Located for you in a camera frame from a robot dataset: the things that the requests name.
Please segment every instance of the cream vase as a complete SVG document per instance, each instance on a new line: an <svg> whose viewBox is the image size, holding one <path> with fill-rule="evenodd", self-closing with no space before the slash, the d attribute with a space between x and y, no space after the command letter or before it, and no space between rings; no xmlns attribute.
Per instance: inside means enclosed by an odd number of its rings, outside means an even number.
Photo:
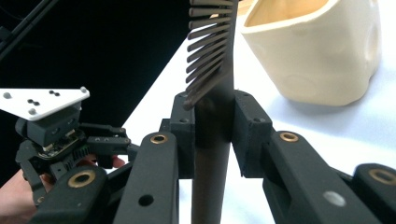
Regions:
<svg viewBox="0 0 396 224"><path fill-rule="evenodd" d="M354 102L380 62L376 0L259 0L241 33L279 92L298 102Z"/></svg>

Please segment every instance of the human hand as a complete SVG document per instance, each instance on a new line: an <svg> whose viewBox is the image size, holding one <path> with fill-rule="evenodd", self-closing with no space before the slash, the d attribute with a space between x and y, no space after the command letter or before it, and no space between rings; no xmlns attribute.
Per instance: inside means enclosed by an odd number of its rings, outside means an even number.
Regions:
<svg viewBox="0 0 396 224"><path fill-rule="evenodd" d="M89 155L79 165L95 165L95 159L94 155ZM125 162L122 159L113 156L113 167L120 168L124 164ZM40 177L48 192L52 188L50 178L46 175ZM0 223L27 223L35 214L33 192L29 182L23 178L22 170L19 170L0 188L0 199Z"/></svg>

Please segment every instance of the white table surface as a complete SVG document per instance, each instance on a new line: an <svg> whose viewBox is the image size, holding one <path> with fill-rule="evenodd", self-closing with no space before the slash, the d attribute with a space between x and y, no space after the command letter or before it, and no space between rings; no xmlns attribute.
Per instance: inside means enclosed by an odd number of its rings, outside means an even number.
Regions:
<svg viewBox="0 0 396 224"><path fill-rule="evenodd" d="M366 94L341 107L308 105L285 99L251 52L239 28L234 43L234 87L251 93L271 117L276 130L304 136L332 167L353 174L361 163L377 162L396 168L396 4L381 0L382 61ZM186 40L142 99L124 127L134 144L157 132L161 120L170 118L174 96L187 87L184 82ZM180 221L191 222L191 181L180 181ZM274 223L261 179L240 176L230 153L221 223Z"/></svg>

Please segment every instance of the comb teeth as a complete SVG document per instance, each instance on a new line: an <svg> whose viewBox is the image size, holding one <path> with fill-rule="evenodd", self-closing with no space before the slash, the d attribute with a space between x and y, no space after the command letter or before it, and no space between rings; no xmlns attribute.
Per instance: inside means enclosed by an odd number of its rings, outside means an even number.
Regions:
<svg viewBox="0 0 396 224"><path fill-rule="evenodd" d="M188 46L193 52L187 62L191 63L186 72L188 97L184 102L185 109L191 109L208 93L224 76L229 73L220 72L224 60L231 50L229 37L233 35L233 0L190 0L190 17L194 18L189 27L189 40L200 38Z"/></svg>

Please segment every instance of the black cable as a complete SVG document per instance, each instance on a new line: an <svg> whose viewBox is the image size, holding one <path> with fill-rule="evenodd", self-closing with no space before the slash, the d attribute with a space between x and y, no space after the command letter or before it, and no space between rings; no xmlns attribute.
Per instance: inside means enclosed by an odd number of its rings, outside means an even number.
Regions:
<svg viewBox="0 0 396 224"><path fill-rule="evenodd" d="M2 6L0 6L0 9L1 9L4 13L6 13L9 17L11 17L12 19L14 19L14 20L22 21L22 20L24 19L23 17L19 17L19 16L13 15L12 13L8 12L5 8L3 8Z"/></svg>

